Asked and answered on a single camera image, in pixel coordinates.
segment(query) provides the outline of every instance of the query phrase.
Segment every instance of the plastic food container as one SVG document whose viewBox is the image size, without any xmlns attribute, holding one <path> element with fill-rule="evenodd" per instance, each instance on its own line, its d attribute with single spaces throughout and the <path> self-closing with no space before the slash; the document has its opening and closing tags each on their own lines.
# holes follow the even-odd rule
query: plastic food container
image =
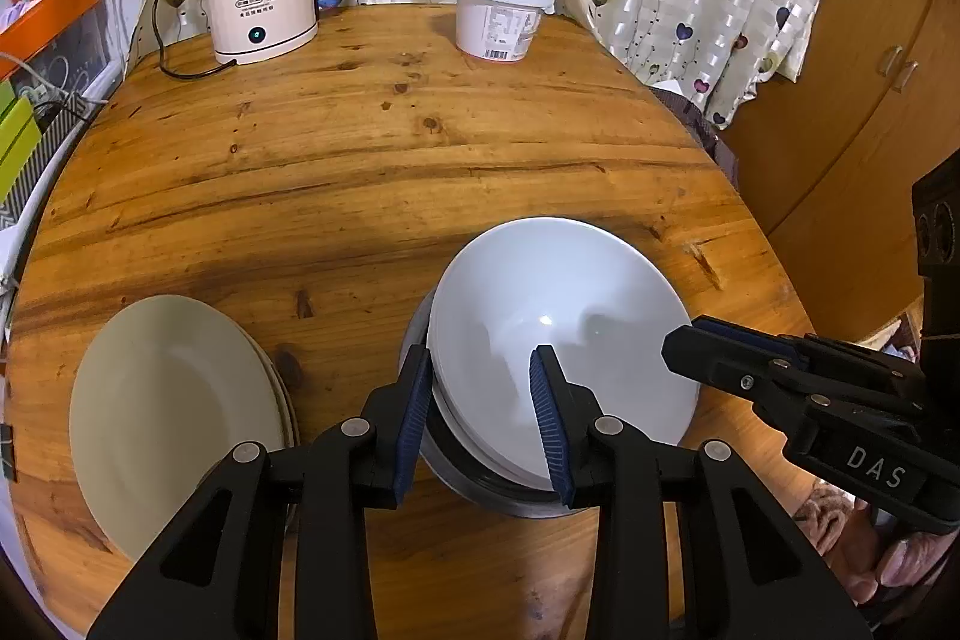
<svg viewBox="0 0 960 640">
<path fill-rule="evenodd" d="M 488 61 L 518 61 L 544 12 L 553 14 L 553 1 L 457 0 L 457 47 Z"/>
</svg>

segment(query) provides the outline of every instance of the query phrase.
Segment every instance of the orange box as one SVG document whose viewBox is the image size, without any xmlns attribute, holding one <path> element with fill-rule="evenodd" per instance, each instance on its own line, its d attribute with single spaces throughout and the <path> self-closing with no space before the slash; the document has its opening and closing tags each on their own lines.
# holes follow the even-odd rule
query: orange box
<svg viewBox="0 0 960 640">
<path fill-rule="evenodd" d="M 42 0 L 0 33 L 0 50 L 29 61 L 69 28 L 99 0 Z M 16 71 L 13 61 L 0 58 L 0 79 Z"/>
</svg>

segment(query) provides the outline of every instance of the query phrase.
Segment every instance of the kettle power cord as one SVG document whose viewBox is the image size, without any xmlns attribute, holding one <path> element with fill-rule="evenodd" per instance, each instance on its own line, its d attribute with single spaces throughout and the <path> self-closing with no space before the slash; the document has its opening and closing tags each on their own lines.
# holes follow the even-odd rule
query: kettle power cord
<svg viewBox="0 0 960 640">
<path fill-rule="evenodd" d="M 224 71 L 226 68 L 237 65 L 236 58 L 234 58 L 232 61 L 227 61 L 227 63 L 219 64 L 219 66 L 208 68 L 206 71 L 199 71 L 195 74 L 182 74 L 178 73 L 177 71 L 171 71 L 169 68 L 167 68 L 164 63 L 165 48 L 163 47 L 163 39 L 160 37 L 160 29 L 157 27 L 157 4 L 159 2 L 160 0 L 154 0 L 154 10 L 152 11 L 151 15 L 151 23 L 154 26 L 154 36 L 157 38 L 157 45 L 160 48 L 160 61 L 157 62 L 157 66 L 160 67 L 160 71 L 162 71 L 162 73 L 166 74 L 168 77 L 173 77 L 174 79 L 203 79 L 204 77 L 214 76 L 215 74 Z"/>
</svg>

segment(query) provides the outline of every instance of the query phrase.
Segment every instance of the finger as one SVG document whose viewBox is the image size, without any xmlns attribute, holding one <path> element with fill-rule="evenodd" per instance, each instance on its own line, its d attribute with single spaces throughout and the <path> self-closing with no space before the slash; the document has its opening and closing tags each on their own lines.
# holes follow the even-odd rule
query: finger
<svg viewBox="0 0 960 640">
<path fill-rule="evenodd" d="M 917 531 L 891 545 L 880 557 L 877 579 L 888 588 L 916 584 L 947 552 L 957 532 L 945 535 Z"/>
<path fill-rule="evenodd" d="M 843 586 L 855 605 L 870 602 L 877 593 L 877 579 L 872 572 L 855 572 L 842 550 L 834 548 L 825 559 L 830 571 Z"/>
<path fill-rule="evenodd" d="M 870 523 L 870 511 L 860 510 L 851 513 L 837 546 L 844 554 L 850 571 L 853 573 L 872 573 L 880 557 L 880 538 Z"/>
</svg>

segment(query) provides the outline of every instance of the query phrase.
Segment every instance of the cabinet handle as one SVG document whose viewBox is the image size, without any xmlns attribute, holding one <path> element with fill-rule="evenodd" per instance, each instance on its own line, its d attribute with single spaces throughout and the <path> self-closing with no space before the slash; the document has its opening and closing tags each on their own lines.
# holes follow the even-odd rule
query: cabinet handle
<svg viewBox="0 0 960 640">
<path fill-rule="evenodd" d="M 880 66 L 877 68 L 877 72 L 880 74 L 881 77 L 890 76 L 890 73 L 891 71 L 893 71 L 896 60 L 899 59 L 899 57 L 901 56 L 901 52 L 903 51 L 904 51 L 904 48 L 901 47 L 899 44 L 897 44 L 896 47 L 890 47 L 890 49 L 887 50 L 885 56 L 883 57 L 883 60 L 880 62 Z"/>
<path fill-rule="evenodd" d="M 920 64 L 916 61 L 907 61 L 904 64 L 901 72 L 896 76 L 896 80 L 894 80 L 893 89 L 895 92 L 904 92 L 906 83 L 909 82 L 918 66 L 920 66 Z"/>
</svg>

